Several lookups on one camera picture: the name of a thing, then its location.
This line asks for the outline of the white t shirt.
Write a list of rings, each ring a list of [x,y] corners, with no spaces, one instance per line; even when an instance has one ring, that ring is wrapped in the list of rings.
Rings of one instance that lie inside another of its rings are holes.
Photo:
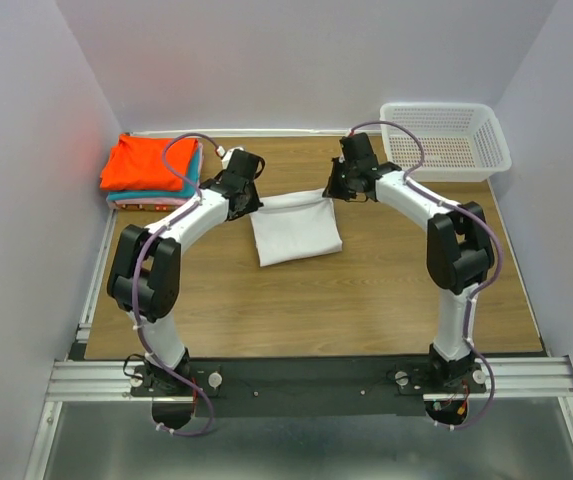
[[[264,197],[262,203],[250,214],[261,267],[342,251],[333,202],[322,189]]]

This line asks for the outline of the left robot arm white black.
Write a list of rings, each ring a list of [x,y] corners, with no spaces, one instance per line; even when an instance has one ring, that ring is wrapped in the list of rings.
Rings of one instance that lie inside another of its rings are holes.
[[[188,349],[172,315],[183,254],[210,230],[262,206],[255,180],[265,160],[240,149],[224,157],[225,168],[195,186],[185,205],[146,227],[129,225],[121,232],[107,282],[108,295],[131,318],[144,359],[155,368],[154,384],[167,395],[199,389],[189,377]]]

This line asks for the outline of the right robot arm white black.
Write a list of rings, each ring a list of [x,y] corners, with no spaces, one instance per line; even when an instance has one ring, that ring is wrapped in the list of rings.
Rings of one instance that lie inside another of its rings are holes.
[[[362,194],[387,205],[426,234],[426,268],[440,293],[438,331],[429,347],[426,379],[446,392],[474,369],[472,328],[477,296],[495,264],[492,231],[483,209],[456,204],[420,185],[399,166],[380,163],[365,133],[340,139],[323,192],[350,201]]]

